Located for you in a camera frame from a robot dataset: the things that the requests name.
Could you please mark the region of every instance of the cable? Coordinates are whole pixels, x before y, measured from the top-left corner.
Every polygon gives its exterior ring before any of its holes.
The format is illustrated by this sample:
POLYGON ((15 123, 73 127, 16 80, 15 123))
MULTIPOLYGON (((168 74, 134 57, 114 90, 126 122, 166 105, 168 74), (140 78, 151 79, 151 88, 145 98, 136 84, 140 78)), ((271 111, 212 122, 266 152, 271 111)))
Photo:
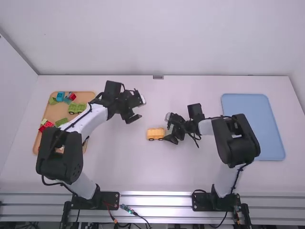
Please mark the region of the cable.
MULTIPOLYGON (((71 127, 74 127, 75 124, 77 124, 82 118, 84 118, 86 115, 88 115, 90 112, 92 112, 92 106, 90 103, 89 104, 89 107, 90 109, 81 117, 79 117, 75 122, 71 123, 69 126, 67 126, 58 136, 57 136, 57 139, 54 141, 54 143, 52 144, 51 148, 50 148, 50 152, 54 149, 54 147, 56 146, 56 144, 58 143, 59 139, 61 138, 61 136, 65 133, 66 130, 68 130, 69 128, 71 127)), ((41 176, 41 180, 42 180, 42 183, 46 186, 53 186, 53 185, 60 185, 60 186, 64 186, 69 192, 71 192, 72 194, 77 195, 77 193, 73 192, 72 190, 70 190, 67 185, 63 182, 57 182, 57 183, 52 183, 52 184, 48 184, 44 181, 44 175, 41 176)))
POLYGON ((145 220, 145 222, 146 222, 146 223, 148 224, 148 226, 149 226, 149 229, 152 228, 151 225, 149 224, 149 222, 148 222, 144 217, 140 216, 140 215, 139 215, 138 213, 136 213, 136 212, 134 212, 133 215, 134 215, 134 216, 138 216, 138 217, 140 217, 141 219, 145 220))
POLYGON ((53 186, 53 185, 64 186, 69 192, 71 192, 72 194, 74 194, 74 195, 76 195, 76 196, 78 197, 77 193, 75 193, 75 192, 73 192, 71 189, 69 189, 68 186, 67 186, 65 183, 63 183, 63 182, 57 182, 57 183, 48 184, 48 183, 46 183, 46 182, 44 181, 44 175, 41 176, 41 180, 42 180, 42 183, 43 183, 44 185, 46 185, 46 186, 53 186))
POLYGON ((222 225, 222 223, 224 222, 225 218, 227 218, 227 214, 228 214, 228 212, 225 213, 224 218, 223 218, 223 220, 221 220, 220 224, 218 224, 217 226, 214 226, 213 224, 210 224, 210 226, 212 228, 219 228, 222 225))
MULTIPOLYGON (((195 194, 195 192, 203 192, 203 193, 207 193, 206 191, 204 191, 203 189, 196 189, 193 193, 192 193, 192 196, 193 194, 195 194)), ((197 198, 195 197, 194 195, 194 200, 196 201, 197 204, 200 205, 200 202, 197 200, 197 198)))
MULTIPOLYGON (((251 162, 250 162, 250 163, 246 163, 245 165, 241 166, 241 167, 238 169, 237 174, 236 174, 236 178, 235 178, 235 181, 234 181, 234 184, 233 184, 233 186, 231 187, 230 194, 232 194, 233 191, 234 191, 234 189, 236 189, 236 183, 237 183, 237 180, 238 180, 238 177, 239 177, 240 172, 242 172, 242 171, 244 170, 244 168, 245 168, 247 165, 249 165, 249 164, 251 164, 251 162)), ((212 228, 219 228, 219 227, 222 225, 222 223, 224 222, 225 218, 227 217, 227 214, 228 214, 228 212, 225 213, 223 220, 222 220, 222 221, 220 222, 220 224, 218 224, 216 227, 213 226, 212 224, 210 224, 210 226, 211 226, 212 228)))
POLYGON ((80 217, 80 212, 81 212, 81 210, 80 210, 80 209, 78 209, 78 213, 77 213, 77 217, 76 217, 76 221, 75 221, 75 223, 77 223, 77 222, 78 222, 78 218, 80 217))

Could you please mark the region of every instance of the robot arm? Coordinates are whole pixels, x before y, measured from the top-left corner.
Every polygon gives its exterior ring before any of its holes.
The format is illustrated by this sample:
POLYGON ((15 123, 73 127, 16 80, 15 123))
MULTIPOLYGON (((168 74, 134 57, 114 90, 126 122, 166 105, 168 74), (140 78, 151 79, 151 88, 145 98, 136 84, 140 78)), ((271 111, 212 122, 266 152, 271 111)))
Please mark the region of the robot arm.
POLYGON ((259 143, 244 114, 232 117, 205 118, 200 104, 188 105, 189 121, 180 115, 168 113, 165 117, 171 131, 164 140, 178 144, 188 134, 196 143, 202 135, 213 135, 222 165, 212 186, 213 210, 223 210, 223 203, 232 196, 239 173, 260 155, 259 143))
POLYGON ((132 111, 145 105, 146 101, 137 90, 126 90, 122 83, 107 81, 104 92, 87 104, 87 108, 70 122, 56 127, 46 128, 41 137, 36 172, 44 177, 58 180, 68 190, 81 198, 94 199, 100 188, 82 172, 82 144, 100 124, 120 114, 127 124, 141 115, 132 111), (56 152, 63 148, 63 154, 56 152))

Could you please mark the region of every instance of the wooden tray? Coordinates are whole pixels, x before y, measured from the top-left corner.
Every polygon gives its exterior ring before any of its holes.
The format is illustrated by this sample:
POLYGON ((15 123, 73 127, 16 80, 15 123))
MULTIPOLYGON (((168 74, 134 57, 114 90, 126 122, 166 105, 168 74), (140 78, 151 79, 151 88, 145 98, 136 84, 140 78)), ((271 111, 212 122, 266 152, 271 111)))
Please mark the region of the wooden tray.
MULTIPOLYGON (((53 92, 50 97, 55 97, 57 96, 58 92, 53 92)), ((94 92, 73 92, 76 95, 76 99, 73 101, 75 103, 87 103, 91 101, 95 97, 94 92)), ((69 105, 66 104, 65 102, 59 102, 55 105, 50 105, 49 102, 47 101, 47 106, 44 111, 43 117, 41 120, 46 118, 48 121, 52 122, 55 124, 56 121, 62 119, 62 118, 67 118, 68 121, 71 121, 74 119, 78 114, 69 114, 68 113, 68 107, 69 105)), ((37 136, 35 139, 35 143, 33 146, 33 153, 38 154, 38 147, 40 145, 40 140, 41 140, 41 132, 37 129, 37 136)), ((86 152, 87 148, 87 143, 84 144, 82 147, 82 153, 84 154, 86 152)))

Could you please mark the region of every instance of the metal rail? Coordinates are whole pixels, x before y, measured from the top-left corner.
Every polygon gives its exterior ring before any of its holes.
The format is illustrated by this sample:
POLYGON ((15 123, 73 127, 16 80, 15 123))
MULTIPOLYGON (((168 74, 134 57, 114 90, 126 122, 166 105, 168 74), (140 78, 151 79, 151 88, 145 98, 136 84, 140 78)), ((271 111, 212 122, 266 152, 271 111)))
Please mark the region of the metal rail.
MULTIPOLYGON (((70 199, 70 194, 0 193, 0 221, 60 221, 63 204, 70 199)), ((217 224, 224 216, 224 212, 193 212, 191 201, 190 192, 121 192, 120 204, 132 207, 151 223, 217 224)), ((253 224, 305 225, 304 194, 241 194, 241 201, 249 205, 253 224)), ((143 222, 121 209, 112 214, 119 222, 143 222)), ((75 221, 76 215, 77 210, 72 210, 69 221, 75 221)), ((112 220, 107 211, 81 210, 79 222, 112 220)), ((233 224, 231 213, 224 224, 233 224)))

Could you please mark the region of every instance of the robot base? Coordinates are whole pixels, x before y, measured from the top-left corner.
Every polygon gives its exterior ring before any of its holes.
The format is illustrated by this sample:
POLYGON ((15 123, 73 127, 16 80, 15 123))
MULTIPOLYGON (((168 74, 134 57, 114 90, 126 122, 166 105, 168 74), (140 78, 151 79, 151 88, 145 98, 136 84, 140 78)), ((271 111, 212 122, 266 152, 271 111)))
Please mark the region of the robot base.
POLYGON ((70 210, 118 210, 120 201, 119 192, 101 192, 98 187, 93 198, 90 200, 72 196, 71 201, 66 201, 63 206, 60 229, 66 229, 70 210))
POLYGON ((117 210, 119 209, 120 193, 119 192, 98 192, 97 199, 93 203, 92 200, 86 200, 81 197, 73 196, 71 200, 71 209, 80 210, 117 210))
POLYGON ((228 211, 233 212, 234 208, 240 208, 240 197, 236 193, 228 194, 219 198, 214 185, 211 193, 197 192, 192 194, 193 211, 228 211))

